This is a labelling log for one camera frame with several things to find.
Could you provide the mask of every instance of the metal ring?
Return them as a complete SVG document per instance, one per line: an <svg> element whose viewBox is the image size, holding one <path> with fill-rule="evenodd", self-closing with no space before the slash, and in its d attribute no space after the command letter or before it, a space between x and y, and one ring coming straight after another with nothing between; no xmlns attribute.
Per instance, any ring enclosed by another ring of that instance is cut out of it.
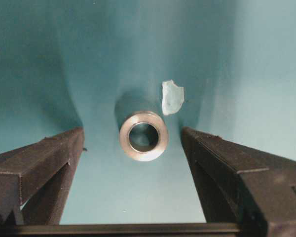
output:
<svg viewBox="0 0 296 237"><path fill-rule="evenodd" d="M139 151L132 146L130 132L138 124L146 123L151 125L158 134L157 144L147 150ZM134 112L122 125L119 132L119 142L125 153L132 159L138 161L151 161L158 158L168 145L168 131L162 118L152 111Z"/></svg>

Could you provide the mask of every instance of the metal cylinder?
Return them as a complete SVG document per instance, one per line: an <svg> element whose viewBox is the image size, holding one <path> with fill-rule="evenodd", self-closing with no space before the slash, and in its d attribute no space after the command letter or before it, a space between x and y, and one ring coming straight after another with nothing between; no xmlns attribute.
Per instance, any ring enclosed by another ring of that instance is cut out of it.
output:
<svg viewBox="0 0 296 237"><path fill-rule="evenodd" d="M146 136L147 141L138 142L142 140L138 139L141 136ZM162 118L156 113L136 111L122 125L119 132L119 142L125 153L132 159L151 161L165 151L168 144L168 131Z"/></svg>

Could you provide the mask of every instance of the white paper piece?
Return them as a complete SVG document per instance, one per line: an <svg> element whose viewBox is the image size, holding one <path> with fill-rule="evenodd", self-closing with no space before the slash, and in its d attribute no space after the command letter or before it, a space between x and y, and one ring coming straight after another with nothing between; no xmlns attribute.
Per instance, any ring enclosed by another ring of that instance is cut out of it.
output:
<svg viewBox="0 0 296 237"><path fill-rule="evenodd" d="M162 83L162 112L164 115L175 114L184 102L184 87L174 84L173 80Z"/></svg>

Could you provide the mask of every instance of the teal surface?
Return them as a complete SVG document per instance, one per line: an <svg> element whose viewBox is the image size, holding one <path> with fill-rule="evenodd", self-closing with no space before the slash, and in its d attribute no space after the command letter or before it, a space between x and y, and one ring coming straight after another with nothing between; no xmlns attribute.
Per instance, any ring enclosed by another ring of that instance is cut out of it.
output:
<svg viewBox="0 0 296 237"><path fill-rule="evenodd" d="M169 146L131 160L118 116L170 79ZM296 0L0 0L0 153L81 125L63 224L204 222L182 126L296 160Z"/></svg>

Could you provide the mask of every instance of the clamp jaw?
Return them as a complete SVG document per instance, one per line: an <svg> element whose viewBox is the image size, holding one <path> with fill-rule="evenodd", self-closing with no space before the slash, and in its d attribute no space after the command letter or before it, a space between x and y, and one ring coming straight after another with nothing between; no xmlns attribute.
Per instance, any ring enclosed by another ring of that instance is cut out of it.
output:
<svg viewBox="0 0 296 237"><path fill-rule="evenodd" d="M76 128L0 154L0 226L59 223L83 141Z"/></svg>
<svg viewBox="0 0 296 237"><path fill-rule="evenodd" d="M296 161L185 127L182 144L207 222L296 237Z"/></svg>

